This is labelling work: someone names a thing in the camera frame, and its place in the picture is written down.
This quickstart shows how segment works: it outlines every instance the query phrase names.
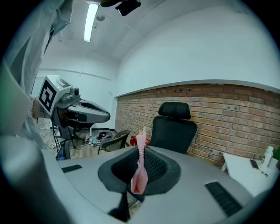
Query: pink cloth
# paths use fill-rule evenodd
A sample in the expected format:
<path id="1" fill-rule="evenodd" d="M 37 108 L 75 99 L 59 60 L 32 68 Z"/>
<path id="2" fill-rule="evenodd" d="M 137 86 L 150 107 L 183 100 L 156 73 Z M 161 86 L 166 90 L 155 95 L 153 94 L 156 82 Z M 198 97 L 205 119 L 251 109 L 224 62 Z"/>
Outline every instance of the pink cloth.
<path id="1" fill-rule="evenodd" d="M 139 151 L 139 160 L 137 162 L 138 168 L 131 179 L 131 191 L 134 194 L 143 194 L 148 182 L 147 171 L 144 167 L 144 147 L 146 142 L 146 127 L 139 135 L 136 136 L 138 151 Z"/>

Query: black vent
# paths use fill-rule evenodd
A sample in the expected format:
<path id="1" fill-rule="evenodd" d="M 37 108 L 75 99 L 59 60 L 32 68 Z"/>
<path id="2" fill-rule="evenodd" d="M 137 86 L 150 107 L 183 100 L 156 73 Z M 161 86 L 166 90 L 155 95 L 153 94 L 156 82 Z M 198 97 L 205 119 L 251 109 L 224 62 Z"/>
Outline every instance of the black vent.
<path id="1" fill-rule="evenodd" d="M 74 171 L 74 170 L 77 170 L 77 169 L 81 169 L 82 166 L 81 165 L 73 165 L 73 166 L 67 166 L 67 167 L 64 167 L 64 168 L 61 168 L 63 173 L 68 173 L 68 172 L 71 172 L 71 171 Z"/>
<path id="2" fill-rule="evenodd" d="M 242 209 L 242 206 L 218 182 L 205 186 L 228 217 Z"/>

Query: green plant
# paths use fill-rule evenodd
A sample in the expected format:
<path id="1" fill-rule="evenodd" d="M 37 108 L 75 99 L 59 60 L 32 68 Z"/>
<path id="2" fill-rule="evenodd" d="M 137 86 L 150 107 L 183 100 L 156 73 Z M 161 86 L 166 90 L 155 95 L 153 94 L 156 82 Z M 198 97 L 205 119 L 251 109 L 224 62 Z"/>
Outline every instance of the green plant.
<path id="1" fill-rule="evenodd" d="M 273 150 L 273 156 L 274 159 L 280 160 L 280 147 L 278 149 Z"/>

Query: white bottle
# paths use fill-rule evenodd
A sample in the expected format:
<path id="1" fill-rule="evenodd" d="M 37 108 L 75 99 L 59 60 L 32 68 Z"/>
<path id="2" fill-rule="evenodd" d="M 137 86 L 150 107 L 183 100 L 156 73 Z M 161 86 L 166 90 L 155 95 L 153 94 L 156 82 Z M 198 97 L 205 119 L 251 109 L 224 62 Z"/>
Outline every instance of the white bottle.
<path id="1" fill-rule="evenodd" d="M 262 164 L 261 164 L 261 168 L 264 169 L 267 167 L 268 163 L 270 162 L 270 159 L 272 157 L 272 151 L 273 151 L 273 147 L 272 146 L 268 146 L 267 147 L 267 150 L 264 154 L 264 159 L 262 161 Z"/>

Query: fluorescent light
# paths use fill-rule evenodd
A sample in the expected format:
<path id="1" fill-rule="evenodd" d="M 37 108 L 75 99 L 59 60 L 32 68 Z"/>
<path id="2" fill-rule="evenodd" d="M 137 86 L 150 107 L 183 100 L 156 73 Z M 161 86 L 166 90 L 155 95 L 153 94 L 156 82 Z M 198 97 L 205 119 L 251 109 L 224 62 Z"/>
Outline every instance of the fluorescent light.
<path id="1" fill-rule="evenodd" d="M 86 25 L 84 27 L 84 41 L 91 41 L 91 31 L 99 5 L 90 4 L 87 11 Z"/>

